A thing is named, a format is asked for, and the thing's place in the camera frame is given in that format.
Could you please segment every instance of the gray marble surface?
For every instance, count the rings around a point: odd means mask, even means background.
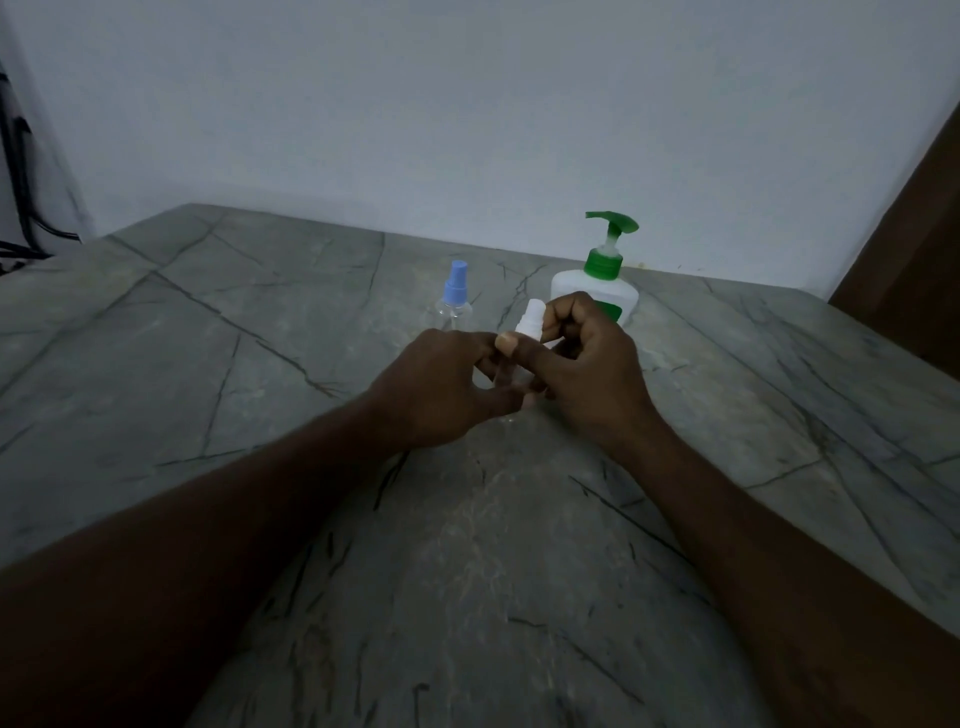
[[[360,392],[453,257],[491,330],[573,267],[187,206],[0,279],[0,562]],[[799,291],[625,277],[665,418],[960,634],[960,384]],[[657,509],[549,411],[388,464],[317,529],[191,726],[772,725]]]

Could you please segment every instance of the white bottle cap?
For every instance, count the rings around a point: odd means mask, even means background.
[[[526,334],[531,339],[540,340],[543,336],[543,313],[546,311],[546,303],[540,299],[530,299],[527,302],[527,310],[516,325],[514,331]]]

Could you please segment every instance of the black cable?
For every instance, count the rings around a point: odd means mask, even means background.
[[[7,74],[0,73],[0,82],[9,83],[10,78]],[[30,172],[25,141],[26,134],[33,135],[33,132],[27,120],[22,116],[18,116],[12,121],[13,133],[11,133],[8,118],[3,92],[0,91],[0,137],[2,137],[7,167],[10,170],[13,201],[16,205],[16,214],[20,223],[20,230],[23,232],[23,239],[27,241],[29,247],[25,248],[22,245],[16,245],[14,243],[0,242],[0,250],[25,258],[47,258],[50,257],[50,254],[44,251],[36,240],[33,224],[36,224],[38,227],[56,237],[79,241],[80,236],[74,232],[64,232],[50,225],[39,213],[39,210],[36,209],[33,193],[30,189]],[[2,257],[13,257],[13,255],[2,255]]]
[[[33,220],[38,226],[49,232],[51,235],[63,237],[67,240],[80,240],[80,236],[75,232],[64,232],[50,225],[50,223],[43,219],[39,213],[39,210],[37,210],[34,206],[34,195],[30,190],[30,165],[27,160],[27,145],[23,140],[24,134],[33,136],[34,133],[31,131],[30,125],[27,124],[27,120],[22,116],[17,116],[15,119],[13,119],[13,140],[15,142],[14,149],[17,153],[17,159],[20,162],[20,186],[23,188],[23,197],[30,207],[27,210],[30,214],[30,219]]]
[[[3,154],[7,160],[7,167],[10,169],[16,216],[19,218],[20,230],[23,232],[23,239],[27,241],[27,245],[37,253],[45,253],[40,244],[36,242],[34,229],[30,224],[30,208],[27,201],[23,199],[23,188],[20,186],[20,165],[17,163],[16,150],[13,146],[13,137],[7,119],[7,107],[4,104],[3,92],[0,91],[0,141],[3,142]]]

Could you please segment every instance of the white plastic bottle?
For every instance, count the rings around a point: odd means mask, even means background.
[[[607,242],[594,248],[583,270],[561,271],[550,281],[550,298],[574,291],[586,291],[614,321],[623,326],[636,307],[640,294],[626,280],[619,278],[623,255],[616,249],[622,232],[635,232],[639,225],[618,212],[588,212],[587,217],[608,221]]]
[[[472,331],[473,306],[467,301],[467,263],[450,263],[450,278],[444,284],[443,297],[427,309],[424,328],[440,331]]]
[[[545,311],[546,303],[540,299],[530,299],[527,302],[527,310],[520,317],[520,322],[516,325],[514,331],[539,341],[540,337],[543,336],[543,313]],[[501,362],[500,371],[496,374],[496,383],[498,384],[509,381],[513,385],[525,387],[533,380],[532,372],[517,366],[512,361]]]

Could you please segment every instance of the person's left hand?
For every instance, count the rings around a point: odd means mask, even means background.
[[[505,358],[493,345],[495,338],[493,333],[429,328],[376,378],[361,400],[372,426],[392,449],[442,445],[520,408],[521,391],[473,384],[473,367],[493,380]]]

